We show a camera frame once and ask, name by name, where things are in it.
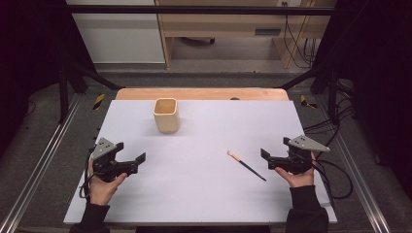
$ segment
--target black horizontal bar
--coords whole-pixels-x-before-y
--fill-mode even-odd
[[[335,8],[240,7],[240,6],[118,6],[118,5],[46,5],[47,9],[73,14],[184,14],[184,15],[281,15],[333,16],[348,10]]]

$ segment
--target paintbrush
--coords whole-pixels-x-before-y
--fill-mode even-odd
[[[234,158],[236,161],[240,162],[240,164],[242,164],[244,167],[246,167],[247,169],[249,169],[249,171],[255,173],[255,175],[257,175],[258,177],[260,177],[262,180],[266,181],[265,178],[263,178],[261,175],[259,175],[257,172],[255,172],[255,170],[253,170],[251,167],[248,166],[248,164],[244,163],[242,160],[240,160],[240,158],[238,156],[236,156],[234,153],[232,153],[230,150],[227,151],[227,155],[230,155],[232,158]]]

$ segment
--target white tabletop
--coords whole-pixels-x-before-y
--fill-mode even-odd
[[[286,157],[283,137],[303,134],[292,101],[181,100],[181,127],[170,135],[157,131],[154,103],[115,100],[106,115],[98,139],[124,142],[117,161],[146,153],[139,173],[127,178],[111,200],[106,222],[235,225],[286,221],[292,207],[289,185],[267,169],[260,149]],[[267,182],[226,155],[228,150]],[[315,185],[330,222],[336,222],[318,173]],[[79,222],[85,202],[76,192],[64,222]]]

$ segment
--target wall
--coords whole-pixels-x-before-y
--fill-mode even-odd
[[[154,5],[153,0],[66,0],[69,5]],[[73,14],[93,63],[164,63],[156,15]]]

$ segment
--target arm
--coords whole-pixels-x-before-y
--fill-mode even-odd
[[[329,219],[316,196],[314,169],[297,175],[289,174],[280,167],[275,171],[291,186],[293,208],[288,214],[286,232],[327,232]]]
[[[92,162],[88,163],[88,171],[92,174]],[[97,177],[90,179],[90,203],[86,203],[82,221],[74,224],[70,233],[109,233],[104,218],[109,211],[109,201],[112,199],[119,185],[127,178],[123,173],[111,183],[105,183]]]

